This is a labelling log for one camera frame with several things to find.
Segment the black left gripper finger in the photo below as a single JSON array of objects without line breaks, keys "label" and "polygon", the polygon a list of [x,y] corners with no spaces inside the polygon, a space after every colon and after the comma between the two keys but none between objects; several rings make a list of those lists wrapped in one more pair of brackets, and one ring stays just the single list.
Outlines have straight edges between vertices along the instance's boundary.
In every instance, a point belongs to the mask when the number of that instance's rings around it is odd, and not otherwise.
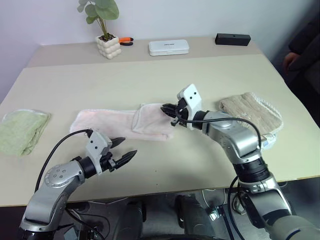
[{"label": "black left gripper finger", "polygon": [[118,145],[120,145],[122,142],[124,142],[126,140],[125,137],[116,137],[116,138],[112,138],[111,139],[111,149],[117,147]]},{"label": "black left gripper finger", "polygon": [[127,164],[137,153],[137,150],[132,150],[125,153],[121,159],[118,160],[118,166],[122,167],[123,165]]}]

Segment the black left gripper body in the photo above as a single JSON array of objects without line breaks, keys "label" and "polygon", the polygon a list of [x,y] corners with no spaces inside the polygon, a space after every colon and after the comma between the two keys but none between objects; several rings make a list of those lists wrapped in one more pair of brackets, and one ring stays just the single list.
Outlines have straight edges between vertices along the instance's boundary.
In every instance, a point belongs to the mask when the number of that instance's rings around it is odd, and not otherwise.
[{"label": "black left gripper body", "polygon": [[105,171],[113,172],[114,170],[120,167],[122,158],[118,160],[114,160],[112,157],[113,157],[113,154],[110,151],[108,151],[105,155],[103,155],[100,158],[99,164],[102,172],[105,172]]}]

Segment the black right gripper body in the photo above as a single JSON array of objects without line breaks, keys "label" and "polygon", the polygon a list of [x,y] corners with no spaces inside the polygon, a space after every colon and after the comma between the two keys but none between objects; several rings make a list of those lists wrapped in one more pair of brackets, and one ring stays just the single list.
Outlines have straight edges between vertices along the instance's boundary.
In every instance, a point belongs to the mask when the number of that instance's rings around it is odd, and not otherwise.
[{"label": "black right gripper body", "polygon": [[187,127],[187,120],[189,112],[187,110],[187,102],[184,98],[181,98],[177,104],[171,106],[173,110],[173,118],[171,125],[175,127],[177,124],[180,124],[183,127]]}]

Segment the bystander bare hand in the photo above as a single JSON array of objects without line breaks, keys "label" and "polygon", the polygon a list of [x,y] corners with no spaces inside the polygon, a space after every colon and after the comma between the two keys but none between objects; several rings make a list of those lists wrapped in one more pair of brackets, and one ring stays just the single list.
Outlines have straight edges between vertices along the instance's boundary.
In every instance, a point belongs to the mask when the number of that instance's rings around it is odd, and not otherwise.
[{"label": "bystander bare hand", "polygon": [[295,52],[289,52],[283,59],[283,70],[285,74],[289,72],[297,72],[300,68],[295,64],[295,62],[300,58],[300,54]]}]

